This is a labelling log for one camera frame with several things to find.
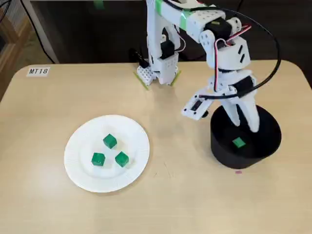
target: paper plate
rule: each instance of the paper plate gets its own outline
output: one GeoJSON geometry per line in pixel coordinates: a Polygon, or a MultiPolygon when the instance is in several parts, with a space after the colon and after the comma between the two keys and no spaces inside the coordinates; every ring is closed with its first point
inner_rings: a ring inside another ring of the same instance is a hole
{"type": "Polygon", "coordinates": [[[64,165],[69,178],[79,187],[96,193],[116,191],[131,184],[143,172],[150,155],[144,129],[133,119],[107,115],[80,126],[65,147],[64,165]],[[117,145],[109,149],[103,139],[112,134],[117,145]],[[129,162],[120,167],[115,157],[123,151],[129,162]],[[93,153],[103,153],[102,167],[91,162],[93,153]]]}

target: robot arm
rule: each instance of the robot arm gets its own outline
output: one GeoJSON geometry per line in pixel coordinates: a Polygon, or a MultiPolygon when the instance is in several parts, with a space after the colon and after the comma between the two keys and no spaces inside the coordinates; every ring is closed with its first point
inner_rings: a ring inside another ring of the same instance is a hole
{"type": "MultiPolygon", "coordinates": [[[[201,7],[196,0],[185,3],[172,2],[181,8],[201,7]]],[[[209,78],[208,86],[194,94],[182,110],[182,114],[195,120],[206,115],[213,100],[205,98],[208,89],[214,88],[214,96],[231,95],[256,85],[252,72],[242,70],[250,64],[247,42],[238,34],[242,24],[238,18],[225,20],[225,13],[220,10],[180,11],[162,0],[147,0],[147,45],[149,64],[147,68],[139,67],[137,72],[146,85],[158,78],[160,84],[170,84],[177,73],[180,38],[175,26],[186,33],[197,43],[201,43],[209,67],[217,70],[209,78]],[[162,31],[166,29],[168,38],[162,31]],[[218,41],[224,44],[219,48],[218,41]]],[[[259,129],[259,116],[255,105],[253,91],[243,97],[223,99],[223,105],[229,118],[236,126],[240,121],[236,109],[239,105],[251,131],[259,129]]]]}

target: black bowl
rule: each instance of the black bowl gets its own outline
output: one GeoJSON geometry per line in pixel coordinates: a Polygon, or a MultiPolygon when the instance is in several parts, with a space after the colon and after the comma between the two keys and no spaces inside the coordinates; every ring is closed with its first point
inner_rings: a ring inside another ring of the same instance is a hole
{"type": "Polygon", "coordinates": [[[276,119],[257,105],[260,127],[257,133],[250,131],[247,121],[237,106],[240,126],[236,127],[220,106],[211,118],[211,150],[223,165],[247,168],[272,155],[282,139],[281,129],[276,119]]]}

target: green cube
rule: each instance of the green cube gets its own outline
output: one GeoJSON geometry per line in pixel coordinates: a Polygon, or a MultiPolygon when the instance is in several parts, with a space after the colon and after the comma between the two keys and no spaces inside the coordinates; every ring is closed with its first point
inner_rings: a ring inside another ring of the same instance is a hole
{"type": "Polygon", "coordinates": [[[104,141],[104,144],[105,144],[108,148],[110,148],[110,149],[112,149],[112,148],[117,144],[116,138],[113,137],[113,135],[111,135],[111,134],[108,134],[108,135],[103,139],[103,141],[104,141]]]}
{"type": "Polygon", "coordinates": [[[244,145],[246,145],[246,143],[242,140],[242,138],[238,137],[234,140],[232,140],[232,142],[234,143],[234,145],[236,145],[237,148],[241,148],[244,145]]]}
{"type": "Polygon", "coordinates": [[[116,157],[115,157],[116,163],[119,164],[120,167],[124,167],[129,162],[129,157],[121,151],[116,157]]]}
{"type": "Polygon", "coordinates": [[[92,164],[95,166],[103,166],[105,161],[105,155],[101,153],[94,153],[92,157],[92,164]]]}

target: beige table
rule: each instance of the beige table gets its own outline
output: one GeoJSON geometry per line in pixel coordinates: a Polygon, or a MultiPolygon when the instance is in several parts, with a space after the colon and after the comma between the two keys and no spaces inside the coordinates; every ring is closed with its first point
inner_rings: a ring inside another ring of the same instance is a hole
{"type": "MultiPolygon", "coordinates": [[[[273,65],[251,68],[261,80],[273,65]]],[[[180,114],[213,72],[204,62],[179,67],[173,87],[149,91],[133,64],[51,65],[46,78],[17,72],[0,104],[0,233],[311,234],[312,92],[300,69],[284,61],[259,90],[282,143],[236,174],[211,154],[211,115],[196,122],[180,114]],[[68,178],[64,148],[76,128],[107,114],[138,121],[151,154],[132,185],[93,194],[68,178]]]]}

